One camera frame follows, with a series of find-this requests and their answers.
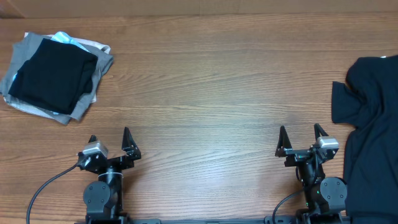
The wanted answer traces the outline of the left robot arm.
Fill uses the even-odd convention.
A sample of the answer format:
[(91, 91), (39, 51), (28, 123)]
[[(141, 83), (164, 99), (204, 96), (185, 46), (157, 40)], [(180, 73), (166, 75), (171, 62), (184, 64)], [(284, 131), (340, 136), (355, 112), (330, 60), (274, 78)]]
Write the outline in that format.
[(98, 176), (98, 180), (90, 183), (83, 192), (86, 223), (132, 223), (124, 212), (123, 170), (133, 168), (134, 161), (141, 158), (141, 152), (127, 127), (124, 128), (121, 150), (125, 155), (108, 158), (106, 146), (92, 135), (78, 153), (77, 166)]

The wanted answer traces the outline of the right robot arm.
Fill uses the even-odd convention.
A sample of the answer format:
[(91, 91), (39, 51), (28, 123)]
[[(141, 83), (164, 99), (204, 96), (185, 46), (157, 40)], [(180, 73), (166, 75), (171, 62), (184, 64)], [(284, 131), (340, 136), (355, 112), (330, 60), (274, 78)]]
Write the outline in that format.
[(276, 157), (285, 158), (286, 167), (294, 167), (302, 189), (282, 199), (272, 213), (272, 222), (278, 223), (278, 209), (289, 199), (303, 194), (306, 207), (298, 209), (289, 219), (291, 223), (349, 223), (341, 216), (346, 209), (347, 185), (339, 177), (327, 177), (322, 164), (334, 158), (339, 143), (318, 124), (314, 124), (315, 143), (308, 149), (293, 149), (287, 131), (280, 127)]

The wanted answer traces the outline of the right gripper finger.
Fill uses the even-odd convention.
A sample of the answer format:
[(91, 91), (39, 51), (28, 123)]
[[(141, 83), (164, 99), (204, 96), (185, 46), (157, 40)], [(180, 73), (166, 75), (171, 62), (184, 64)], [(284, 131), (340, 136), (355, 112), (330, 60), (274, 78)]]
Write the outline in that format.
[(328, 136), (326, 131), (320, 126), (319, 123), (314, 124), (314, 133), (315, 133), (315, 139), (317, 140), (319, 137), (325, 137)]
[(287, 131), (284, 126), (280, 127), (279, 140), (277, 143), (277, 149), (275, 150), (276, 157), (286, 157), (293, 150), (288, 137)]

